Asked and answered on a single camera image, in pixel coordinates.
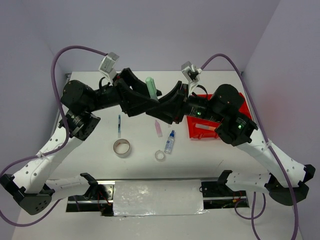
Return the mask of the green highlighter cap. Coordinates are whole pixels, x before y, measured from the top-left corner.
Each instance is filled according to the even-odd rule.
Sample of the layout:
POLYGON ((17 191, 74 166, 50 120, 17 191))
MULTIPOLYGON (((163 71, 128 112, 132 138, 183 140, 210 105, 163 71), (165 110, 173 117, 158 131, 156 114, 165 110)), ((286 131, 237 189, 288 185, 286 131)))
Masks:
POLYGON ((156 88, 154 79, 153 79, 152 77, 147 77, 147 78, 145 79, 145 84, 146 84, 146 86, 147 86, 147 89, 148 89, 148 86, 150 86, 150 85, 153 85, 153 86, 156 88))

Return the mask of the orange highlighter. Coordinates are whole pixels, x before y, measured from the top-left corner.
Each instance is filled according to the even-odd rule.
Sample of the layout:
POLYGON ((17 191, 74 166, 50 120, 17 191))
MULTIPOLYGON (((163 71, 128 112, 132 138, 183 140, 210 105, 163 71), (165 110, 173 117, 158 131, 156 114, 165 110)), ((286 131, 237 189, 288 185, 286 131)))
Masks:
POLYGON ((214 127, 214 126, 209 126, 209 125, 204 125, 204 124, 199 124, 199 123, 196 123, 195 127, 198 129, 203 129, 203 130, 208 130, 208 131, 214 131, 216 129, 216 127, 214 127))

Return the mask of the pink highlighter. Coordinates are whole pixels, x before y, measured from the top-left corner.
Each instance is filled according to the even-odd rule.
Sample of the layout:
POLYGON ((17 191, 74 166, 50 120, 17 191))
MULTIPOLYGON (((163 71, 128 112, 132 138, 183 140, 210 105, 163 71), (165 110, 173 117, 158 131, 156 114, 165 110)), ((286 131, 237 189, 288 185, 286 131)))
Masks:
POLYGON ((162 129, 161 129, 160 123, 159 123, 157 120, 155 120, 154 125, 155 125, 155 130, 156 130, 157 136, 158 136, 159 138, 161 138, 161 137, 163 136, 163 133, 162 133, 162 129))

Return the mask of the green highlighter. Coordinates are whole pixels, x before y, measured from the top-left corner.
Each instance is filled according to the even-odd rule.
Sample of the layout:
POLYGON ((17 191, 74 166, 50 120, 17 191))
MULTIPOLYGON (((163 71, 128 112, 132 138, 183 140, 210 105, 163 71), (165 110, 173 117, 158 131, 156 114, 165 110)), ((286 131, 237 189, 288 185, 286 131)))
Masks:
POLYGON ((151 99, 157 102, 159 101, 157 97, 157 89, 152 84, 148 86, 148 92, 151 99))

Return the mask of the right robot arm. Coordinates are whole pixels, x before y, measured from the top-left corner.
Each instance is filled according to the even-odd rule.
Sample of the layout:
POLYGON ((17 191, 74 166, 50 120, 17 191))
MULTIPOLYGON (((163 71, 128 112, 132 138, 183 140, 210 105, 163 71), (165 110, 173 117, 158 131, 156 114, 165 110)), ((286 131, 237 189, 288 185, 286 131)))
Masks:
POLYGON ((221 195, 237 191, 264 193, 285 206, 306 199, 307 182, 314 177, 315 167, 298 163, 267 140, 258 125, 240 112, 244 102, 230 84, 220 85, 211 96, 188 96, 186 84, 180 84, 146 114, 168 124, 179 124, 185 116, 218 123, 214 131, 224 143, 247 153, 267 169, 267 173, 260 174, 224 170, 217 180, 221 195))

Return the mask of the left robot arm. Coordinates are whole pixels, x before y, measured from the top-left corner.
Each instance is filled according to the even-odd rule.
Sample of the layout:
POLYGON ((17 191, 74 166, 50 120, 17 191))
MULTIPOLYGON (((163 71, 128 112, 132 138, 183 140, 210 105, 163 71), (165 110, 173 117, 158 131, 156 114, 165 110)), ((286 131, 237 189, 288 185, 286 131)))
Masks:
POLYGON ((50 176, 65 158, 95 130, 99 117, 93 113, 119 105, 130 117, 145 113, 156 102, 146 82, 130 68, 116 73, 111 82, 94 90, 79 80, 70 80, 59 103, 67 107, 48 142, 26 165, 14 174, 2 174, 0 184, 29 215, 41 213, 56 200, 82 195, 91 200, 102 186, 89 173, 51 180, 50 176))

